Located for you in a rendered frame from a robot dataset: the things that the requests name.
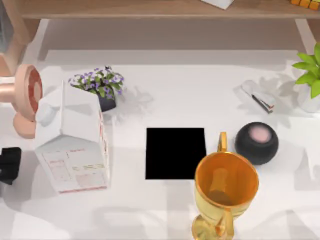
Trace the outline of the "white stapler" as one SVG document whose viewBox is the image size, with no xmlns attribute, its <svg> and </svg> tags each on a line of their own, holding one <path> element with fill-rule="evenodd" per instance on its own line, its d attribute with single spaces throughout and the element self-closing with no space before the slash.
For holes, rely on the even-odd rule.
<svg viewBox="0 0 320 240">
<path fill-rule="evenodd" d="M 240 85 L 241 89 L 251 97 L 268 114 L 273 113 L 276 99 L 272 94 L 253 81 L 246 81 Z"/>
</svg>

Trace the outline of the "green leafy plant pot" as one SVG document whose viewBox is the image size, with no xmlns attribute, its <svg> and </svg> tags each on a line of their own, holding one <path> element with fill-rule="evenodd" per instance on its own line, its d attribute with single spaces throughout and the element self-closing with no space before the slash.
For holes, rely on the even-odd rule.
<svg viewBox="0 0 320 240">
<path fill-rule="evenodd" d="M 298 106 L 308 113 L 320 113 L 320 42 L 314 45 L 313 54 L 298 52 L 297 56 L 301 61 L 292 67 L 305 71 L 295 81 Z"/>
</svg>

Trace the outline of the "purple flower plant pot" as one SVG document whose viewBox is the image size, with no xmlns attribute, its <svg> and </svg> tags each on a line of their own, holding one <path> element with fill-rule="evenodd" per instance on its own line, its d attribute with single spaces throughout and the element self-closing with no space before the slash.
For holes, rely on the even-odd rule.
<svg viewBox="0 0 320 240">
<path fill-rule="evenodd" d="M 95 68 L 93 71 L 78 73 L 67 81 L 72 87 L 97 95 L 102 112 L 114 109 L 116 94 L 124 89 L 124 77 L 110 66 Z"/>
</svg>

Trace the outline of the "black round speaker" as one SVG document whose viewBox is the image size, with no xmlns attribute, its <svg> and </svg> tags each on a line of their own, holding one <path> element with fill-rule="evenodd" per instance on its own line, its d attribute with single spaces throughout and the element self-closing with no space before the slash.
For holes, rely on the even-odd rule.
<svg viewBox="0 0 320 240">
<path fill-rule="evenodd" d="M 253 165 L 263 165 L 276 155 L 279 138 L 268 124 L 258 121 L 250 122 L 236 134 L 234 148 Z"/>
</svg>

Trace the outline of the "black square mat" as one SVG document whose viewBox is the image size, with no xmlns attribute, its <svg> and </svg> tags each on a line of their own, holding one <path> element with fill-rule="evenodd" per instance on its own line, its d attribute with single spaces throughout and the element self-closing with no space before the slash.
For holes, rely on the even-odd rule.
<svg viewBox="0 0 320 240">
<path fill-rule="evenodd" d="M 203 127 L 146 129 L 147 180 L 192 180 L 198 163 L 206 155 Z"/>
</svg>

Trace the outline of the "pink desk fan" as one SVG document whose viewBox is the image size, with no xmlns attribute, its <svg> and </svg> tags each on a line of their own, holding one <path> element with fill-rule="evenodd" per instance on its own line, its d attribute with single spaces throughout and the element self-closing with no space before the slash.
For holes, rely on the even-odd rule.
<svg viewBox="0 0 320 240">
<path fill-rule="evenodd" d="M 12 124 L 20 137 L 35 137 L 35 117 L 42 97 L 42 79 L 32 64 L 21 64 L 16 70 L 13 83 L 0 83 L 0 103 L 13 106 L 15 115 Z"/>
</svg>

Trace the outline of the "gold trophy cup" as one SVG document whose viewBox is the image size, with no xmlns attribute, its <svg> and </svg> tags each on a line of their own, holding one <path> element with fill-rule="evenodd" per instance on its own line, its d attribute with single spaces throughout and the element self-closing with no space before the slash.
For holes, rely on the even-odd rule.
<svg viewBox="0 0 320 240">
<path fill-rule="evenodd" d="M 234 221 L 250 206 L 259 188 L 254 166 L 228 151 L 226 132 L 219 135 L 217 151 L 205 156 L 195 170 L 194 240 L 233 240 Z"/>
</svg>

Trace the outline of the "wooden shelf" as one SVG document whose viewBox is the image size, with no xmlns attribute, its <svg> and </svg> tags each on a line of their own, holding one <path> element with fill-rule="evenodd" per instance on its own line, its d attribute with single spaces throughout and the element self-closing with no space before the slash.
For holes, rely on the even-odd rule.
<svg viewBox="0 0 320 240">
<path fill-rule="evenodd" d="M 277 64 L 320 42 L 320 11 L 290 0 L 0 0 L 8 52 L 47 66 Z"/>
</svg>

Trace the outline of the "white box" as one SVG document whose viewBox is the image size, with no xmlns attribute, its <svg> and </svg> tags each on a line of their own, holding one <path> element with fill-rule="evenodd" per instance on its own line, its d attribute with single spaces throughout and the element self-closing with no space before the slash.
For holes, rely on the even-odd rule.
<svg viewBox="0 0 320 240">
<path fill-rule="evenodd" d="M 234 2 L 234 0 L 201 0 L 201 1 L 222 10 L 226 10 Z"/>
</svg>

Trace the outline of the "white milk carton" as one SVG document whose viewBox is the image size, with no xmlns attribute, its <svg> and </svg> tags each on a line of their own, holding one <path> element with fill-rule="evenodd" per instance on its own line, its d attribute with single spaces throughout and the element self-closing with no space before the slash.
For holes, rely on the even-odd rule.
<svg viewBox="0 0 320 240">
<path fill-rule="evenodd" d="M 60 194 L 106 189 L 108 140 L 98 96 L 62 82 L 35 115 L 34 152 Z"/>
</svg>

